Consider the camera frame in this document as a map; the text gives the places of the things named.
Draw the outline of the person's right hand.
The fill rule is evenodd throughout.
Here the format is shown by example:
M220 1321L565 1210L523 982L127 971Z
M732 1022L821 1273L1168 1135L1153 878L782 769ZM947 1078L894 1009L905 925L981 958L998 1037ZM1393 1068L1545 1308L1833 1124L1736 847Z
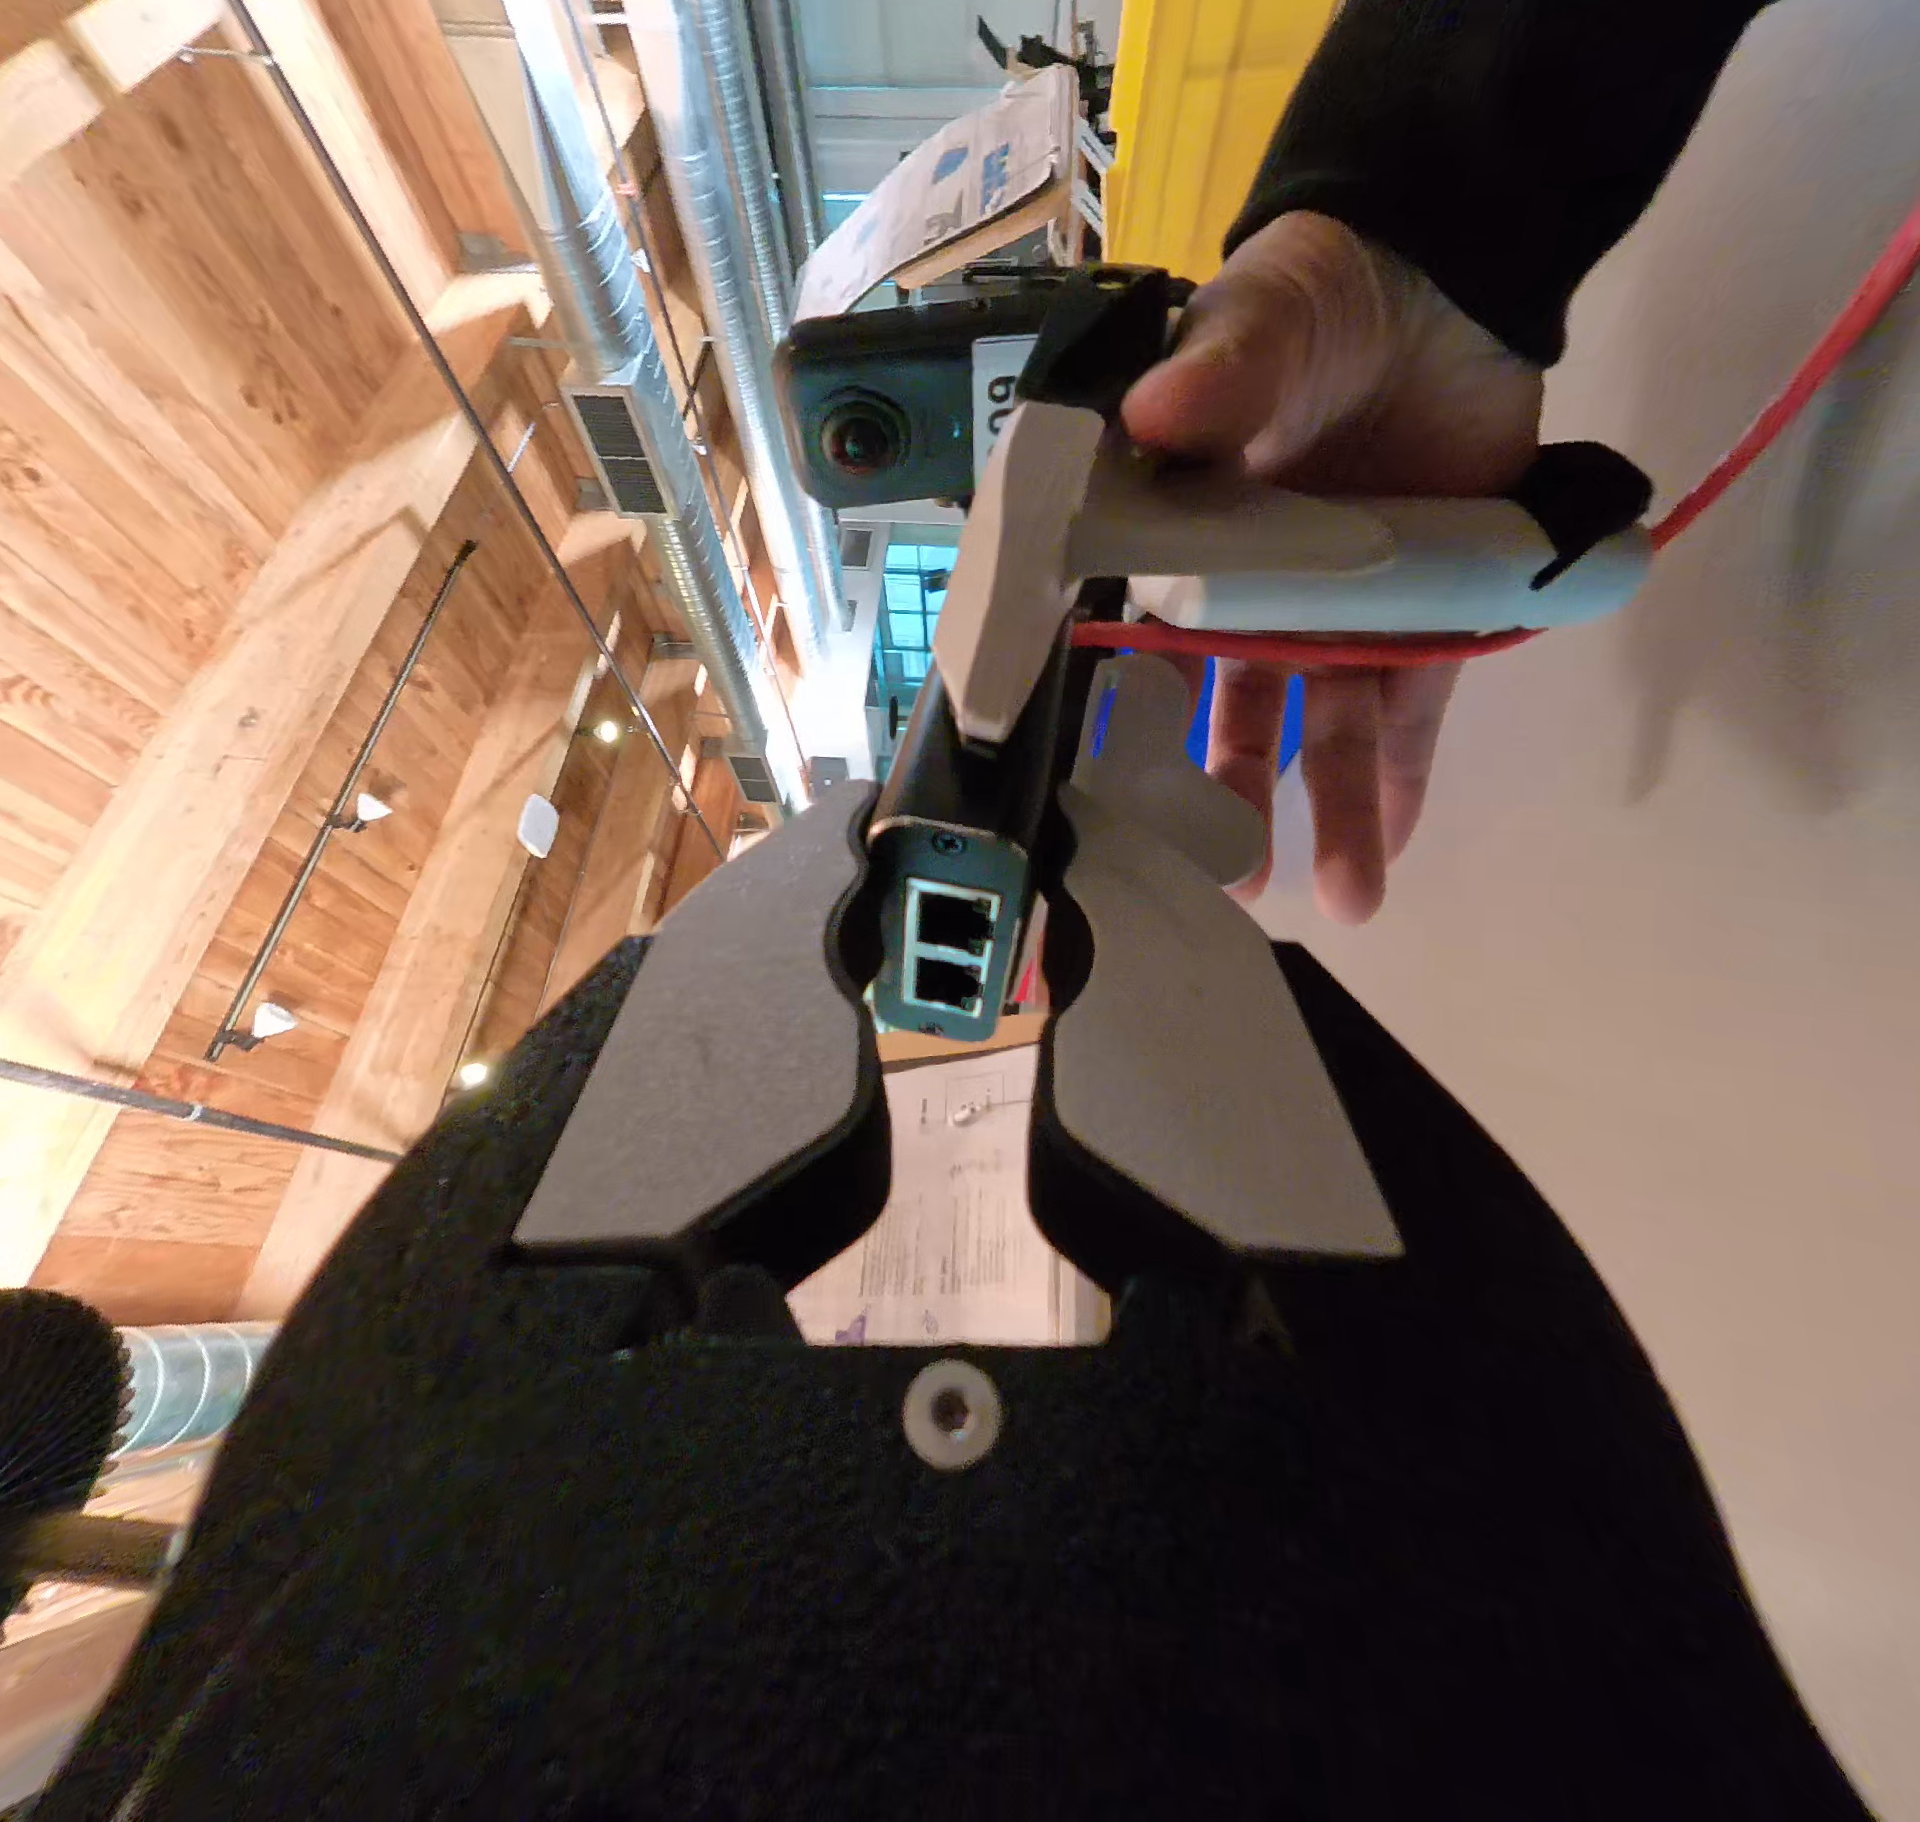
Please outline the person's right hand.
M1239 462L1309 495L1506 495L1536 457L1536 414L1533 361L1313 213L1263 226L1123 392L1144 457ZM1460 669L1309 673L1313 906L1338 925L1380 912L1453 693Z

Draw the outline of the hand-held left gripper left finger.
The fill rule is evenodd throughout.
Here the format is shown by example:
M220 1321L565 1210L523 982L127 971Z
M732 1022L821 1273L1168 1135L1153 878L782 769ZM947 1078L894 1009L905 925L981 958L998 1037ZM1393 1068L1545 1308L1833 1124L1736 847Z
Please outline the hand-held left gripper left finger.
M879 1026L853 964L869 781L688 889L519 1219L532 1264L657 1264L679 1295L761 1273L799 1295L894 1198Z

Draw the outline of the ceiling vent unit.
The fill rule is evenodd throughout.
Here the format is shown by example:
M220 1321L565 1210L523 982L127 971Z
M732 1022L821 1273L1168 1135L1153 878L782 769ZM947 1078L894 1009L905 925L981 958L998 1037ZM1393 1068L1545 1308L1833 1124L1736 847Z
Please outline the ceiling vent unit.
M592 457L606 508L623 508L623 518L668 518L668 487L661 487L657 447L639 432L635 388L565 378L565 414L580 424L580 445Z

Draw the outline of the black track light rail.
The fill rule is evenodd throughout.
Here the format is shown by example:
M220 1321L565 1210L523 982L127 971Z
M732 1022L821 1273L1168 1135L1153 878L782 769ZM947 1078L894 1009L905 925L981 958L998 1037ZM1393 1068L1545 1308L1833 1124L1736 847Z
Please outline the black track light rail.
M424 669L424 643L435 641L441 606L447 606L447 591L458 591L458 580L462 580L468 557L475 557L475 540L462 540L458 557L441 565L441 583L435 583L435 597L424 606L424 623L415 623L412 656L395 661L395 682L389 682L389 693L384 693L384 708L373 708L373 718L368 718L368 736L358 736L358 750L357 750L357 760L348 760L348 777L341 777L341 792L332 792L317 827L305 833L299 867L294 867L294 887L286 887L286 895L278 895L265 935L255 945L255 964L246 964L241 994L227 1001L220 1035L204 1037L204 1059L255 1052L255 1044L265 1044L265 1037L278 1037L278 1035L299 1026L299 1022L286 1014L286 1001L265 1001L261 988L265 988L265 971L274 971L274 958L278 958L278 945L286 945L286 925L299 918L299 906L305 906L305 889L311 889L311 878L317 878L327 846L332 846L332 833L358 833L368 824L389 824L389 814L395 814L395 799L384 799L384 797L358 792L358 781L368 781L368 760L373 760L373 750L384 750L384 736L389 736L389 718L395 718L395 708L405 708L405 693L412 693L412 682L415 682L415 669Z

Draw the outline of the silver ventilation duct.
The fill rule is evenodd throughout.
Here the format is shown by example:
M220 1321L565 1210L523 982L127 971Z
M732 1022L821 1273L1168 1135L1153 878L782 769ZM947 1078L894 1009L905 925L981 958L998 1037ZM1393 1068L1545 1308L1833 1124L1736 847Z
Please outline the silver ventilation duct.
M589 130L555 108L555 94L523 73L523 123L532 123L532 218L535 261L557 286L557 317L573 346L565 378L616 378L635 388L639 432L657 447L668 518L639 518L661 554L668 597L688 623L695 661L708 669L708 693L732 716L732 769L741 799L753 811L805 811L805 755L778 744L778 682L761 673L751 597L736 583L701 457L688 445L679 392L668 378L639 266L626 226L616 213L616 186L592 169Z
M753 94L751 0L668 0L668 19L679 53L695 198L708 203L701 261L736 369L736 414L761 495L761 540L782 554L799 656L821 661L821 643L853 623L853 606L833 518L805 495L782 445L778 346L792 325L792 266Z
M127 1360L127 1412L114 1453L159 1453L231 1426L278 1324L114 1324L114 1339Z

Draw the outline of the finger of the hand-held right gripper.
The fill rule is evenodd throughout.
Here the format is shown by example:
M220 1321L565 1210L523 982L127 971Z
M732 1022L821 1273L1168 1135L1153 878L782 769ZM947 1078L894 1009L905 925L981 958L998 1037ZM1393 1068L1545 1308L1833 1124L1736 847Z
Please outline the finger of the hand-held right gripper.
M1023 399L987 447L930 669L969 750L998 750L1054 656L1088 580L1088 487L1102 486L1113 424L1070 399Z
M1088 682L1088 716L1077 744L1070 781L1123 814L1131 827L1153 827L1183 866L1197 866L1216 889L1254 887L1266 866L1266 824L1254 799L1239 799L1226 781L1192 760L1192 686L1179 661L1155 656L1116 656Z

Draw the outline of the yellow plastic bin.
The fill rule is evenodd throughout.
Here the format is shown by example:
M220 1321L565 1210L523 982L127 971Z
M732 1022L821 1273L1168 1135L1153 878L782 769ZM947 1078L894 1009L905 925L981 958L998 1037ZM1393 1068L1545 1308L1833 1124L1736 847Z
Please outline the yellow plastic bin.
M1123 0L1102 253L1215 281L1266 135L1342 0Z

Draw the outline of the person's right forearm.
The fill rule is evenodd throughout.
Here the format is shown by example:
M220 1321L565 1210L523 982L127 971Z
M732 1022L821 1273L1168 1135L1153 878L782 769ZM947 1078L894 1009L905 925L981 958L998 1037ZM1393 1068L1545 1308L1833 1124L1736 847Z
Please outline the person's right forearm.
M1776 0L1342 0L1226 233L1313 213L1533 369Z

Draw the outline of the cardboard box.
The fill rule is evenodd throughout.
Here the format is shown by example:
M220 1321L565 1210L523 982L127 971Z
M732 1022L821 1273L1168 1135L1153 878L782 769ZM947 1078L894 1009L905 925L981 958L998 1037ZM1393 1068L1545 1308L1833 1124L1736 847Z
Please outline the cardboard box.
M792 317L837 317L887 281L930 286L1070 218L1086 73L1070 63L1008 82L930 130L805 261Z

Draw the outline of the black network switch box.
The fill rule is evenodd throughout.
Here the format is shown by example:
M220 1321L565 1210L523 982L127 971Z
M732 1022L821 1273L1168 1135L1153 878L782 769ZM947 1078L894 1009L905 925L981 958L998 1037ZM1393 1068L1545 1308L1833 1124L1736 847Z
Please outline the black network switch box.
M959 736L940 673L918 686L905 750L868 824L869 1014L887 1035L994 1037L1038 918L1065 693L1070 623L994 750Z

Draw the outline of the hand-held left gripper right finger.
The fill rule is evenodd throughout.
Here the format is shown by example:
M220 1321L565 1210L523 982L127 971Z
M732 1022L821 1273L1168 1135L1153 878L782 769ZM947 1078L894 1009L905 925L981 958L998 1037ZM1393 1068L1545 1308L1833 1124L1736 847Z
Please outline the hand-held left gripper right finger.
M1405 1257L1393 1210L1266 930L1155 827L1065 792L1088 971L1038 1073L1028 1210L1102 1295L1271 1257Z

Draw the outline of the person's left forearm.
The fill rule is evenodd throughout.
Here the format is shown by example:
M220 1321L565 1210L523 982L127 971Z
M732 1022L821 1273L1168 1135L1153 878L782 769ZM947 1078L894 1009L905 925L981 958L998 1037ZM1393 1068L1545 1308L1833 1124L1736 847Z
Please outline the person's left forearm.
M0 1619L31 1593L22 1531L88 1503L126 1439L126 1402L127 1355L93 1308L43 1282L0 1295Z

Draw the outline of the wooden document stand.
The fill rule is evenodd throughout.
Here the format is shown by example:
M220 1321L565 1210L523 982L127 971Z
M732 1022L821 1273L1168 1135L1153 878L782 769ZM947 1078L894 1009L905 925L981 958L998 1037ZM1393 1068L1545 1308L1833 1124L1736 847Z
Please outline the wooden document stand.
M887 1219L792 1295L810 1349L1102 1349L1113 1297L1038 1231L1028 1109L1041 1014L981 1044L879 1037Z

